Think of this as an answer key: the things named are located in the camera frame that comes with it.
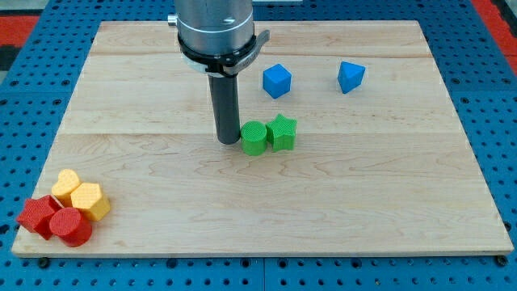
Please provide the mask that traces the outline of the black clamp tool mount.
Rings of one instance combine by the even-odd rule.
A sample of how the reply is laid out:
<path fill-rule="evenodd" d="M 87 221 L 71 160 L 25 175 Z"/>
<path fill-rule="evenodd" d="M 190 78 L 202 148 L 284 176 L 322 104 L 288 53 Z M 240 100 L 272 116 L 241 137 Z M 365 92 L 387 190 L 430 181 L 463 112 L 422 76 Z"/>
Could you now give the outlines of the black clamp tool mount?
<path fill-rule="evenodd" d="M 250 66 L 260 54 L 261 48 L 270 40 L 270 31 L 253 35 L 239 50 L 227 54 L 207 55 L 188 48 L 178 37 L 180 52 L 185 62 L 194 70 L 215 78 L 229 78 Z"/>

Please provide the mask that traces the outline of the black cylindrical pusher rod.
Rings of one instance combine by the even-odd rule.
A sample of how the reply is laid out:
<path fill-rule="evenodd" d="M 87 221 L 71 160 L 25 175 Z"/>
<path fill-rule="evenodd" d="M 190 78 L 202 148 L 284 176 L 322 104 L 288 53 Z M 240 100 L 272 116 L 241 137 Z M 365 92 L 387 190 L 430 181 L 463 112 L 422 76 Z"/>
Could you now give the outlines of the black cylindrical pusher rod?
<path fill-rule="evenodd" d="M 220 143 L 232 145 L 240 139 L 237 76 L 209 76 L 216 135 Z"/>

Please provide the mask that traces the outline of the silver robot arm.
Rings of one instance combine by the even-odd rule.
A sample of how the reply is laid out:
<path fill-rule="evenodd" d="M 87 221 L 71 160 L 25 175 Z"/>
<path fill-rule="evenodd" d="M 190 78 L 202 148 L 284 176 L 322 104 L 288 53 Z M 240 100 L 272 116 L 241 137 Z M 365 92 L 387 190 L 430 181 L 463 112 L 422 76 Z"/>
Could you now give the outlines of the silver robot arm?
<path fill-rule="evenodd" d="M 175 0 L 174 8 L 167 22 L 177 29 L 186 63 L 208 76 L 217 139 L 232 145 L 240 139 L 237 75 L 257 58 L 270 32 L 255 33 L 251 0 Z"/>

